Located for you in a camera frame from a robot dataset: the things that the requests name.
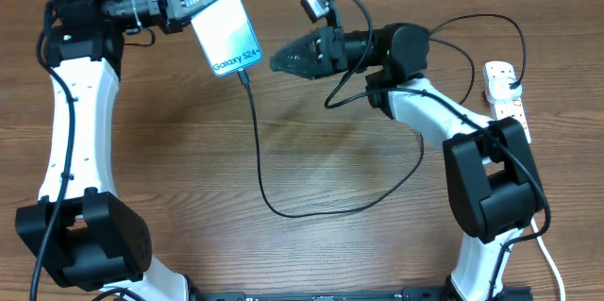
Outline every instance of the wood panel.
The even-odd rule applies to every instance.
[[[367,203],[404,176],[415,135],[366,101],[324,110],[338,79],[274,74],[268,58],[312,26],[299,0],[243,0],[265,60],[250,69],[270,200],[288,212]],[[475,12],[511,16],[528,43],[525,106],[532,151],[553,210],[545,236],[569,300],[604,293],[604,0],[362,0],[376,26],[435,26]],[[34,259],[14,231],[14,212],[35,202],[48,159],[52,94],[34,58],[45,0],[0,0],[0,299],[26,299]],[[365,29],[353,4],[338,4],[348,29]],[[440,35],[478,66],[518,64],[513,27],[458,22]],[[249,106],[239,80],[216,78],[193,32],[127,48],[113,119],[112,166],[120,197],[148,223],[155,253],[204,291],[247,293],[395,290],[438,285],[455,266],[461,230],[447,203],[443,158],[430,146],[417,173],[375,208],[306,220],[276,217],[256,180]],[[429,77],[461,98],[466,59],[433,45]],[[488,114],[482,80],[467,106]],[[344,94],[362,91],[356,75]],[[534,242],[514,247],[505,276],[538,300],[556,287]],[[44,275],[44,300],[82,300]]]

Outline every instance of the wooden background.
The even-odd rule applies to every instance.
[[[418,157],[417,140],[366,101],[324,110],[338,78],[274,74],[268,58],[312,26],[299,0],[243,0],[264,51],[249,70],[260,118],[266,189],[288,212],[341,209],[377,198]],[[435,26],[476,12],[506,14],[523,27],[528,69],[523,97],[536,159],[553,212],[545,243],[569,300],[604,293],[604,0],[362,0],[376,27]],[[14,230],[18,207],[35,202],[50,148],[52,93],[34,58],[45,0],[0,0],[0,299],[24,300],[34,257]],[[365,29],[343,1],[344,24]],[[459,22],[440,37],[477,66],[519,64],[513,27]],[[441,45],[429,78],[453,98],[468,82],[466,59]],[[193,32],[127,48],[113,118],[112,166],[120,198],[150,227],[154,253],[208,292],[396,290],[439,285],[456,264],[461,230],[447,202],[443,157],[427,147],[420,169],[391,197],[362,213],[286,220],[262,203],[252,125],[235,76],[210,73]],[[489,114],[478,73],[467,107]],[[356,75],[345,94],[361,92]],[[514,247],[505,275],[538,300],[557,298],[535,242]],[[86,300],[44,274],[42,300]]]

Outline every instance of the white power adapter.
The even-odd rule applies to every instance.
[[[515,118],[525,129],[527,141],[530,143],[527,116],[520,99],[522,85],[515,89],[510,88],[510,84],[516,81],[513,66],[505,61],[489,61],[482,67],[482,77],[484,78],[484,92],[491,106],[493,119]]]

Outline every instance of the light blue smartphone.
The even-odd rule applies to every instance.
[[[217,76],[228,75],[262,59],[242,0],[218,0],[193,16],[191,25]]]

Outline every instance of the smartphone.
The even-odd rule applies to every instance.
[[[242,0],[218,0],[193,16],[191,25],[217,76],[236,72],[262,59]]]

